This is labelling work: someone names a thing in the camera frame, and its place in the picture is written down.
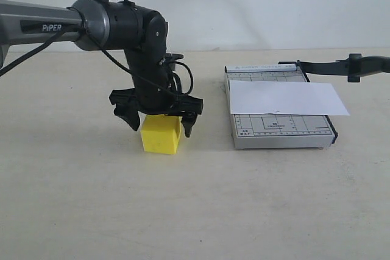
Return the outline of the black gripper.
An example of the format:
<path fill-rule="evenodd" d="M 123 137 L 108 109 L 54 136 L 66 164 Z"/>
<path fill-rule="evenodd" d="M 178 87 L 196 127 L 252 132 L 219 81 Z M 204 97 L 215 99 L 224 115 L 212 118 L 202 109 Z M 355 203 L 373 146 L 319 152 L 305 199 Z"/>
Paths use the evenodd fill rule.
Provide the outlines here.
<path fill-rule="evenodd" d="M 194 79 L 190 72 L 190 87 L 184 92 L 179 75 L 172 68 L 130 68 L 133 87 L 113 90 L 109 101 L 115 106 L 114 115 L 137 131 L 139 112 L 150 115 L 182 116 L 185 136 L 191 136 L 197 116 L 202 114 L 204 102 L 191 96 Z"/>

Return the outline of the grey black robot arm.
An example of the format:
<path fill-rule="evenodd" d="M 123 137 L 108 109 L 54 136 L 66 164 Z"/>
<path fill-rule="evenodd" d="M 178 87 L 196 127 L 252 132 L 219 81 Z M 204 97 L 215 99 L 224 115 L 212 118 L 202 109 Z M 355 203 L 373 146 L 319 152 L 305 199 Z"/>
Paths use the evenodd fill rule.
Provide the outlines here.
<path fill-rule="evenodd" d="M 133 88 L 114 90 L 110 102 L 115 116 L 132 129 L 140 126 L 140 113 L 178 116 L 189 136 L 203 101 L 183 92 L 175 67 L 182 55 L 167 51 L 168 23 L 155 10 L 129 1 L 78 0 L 60 8 L 1 1 L 1 57 L 11 46 L 34 44 L 25 60 L 50 44 L 71 41 L 85 51 L 108 55 L 122 50 Z"/>

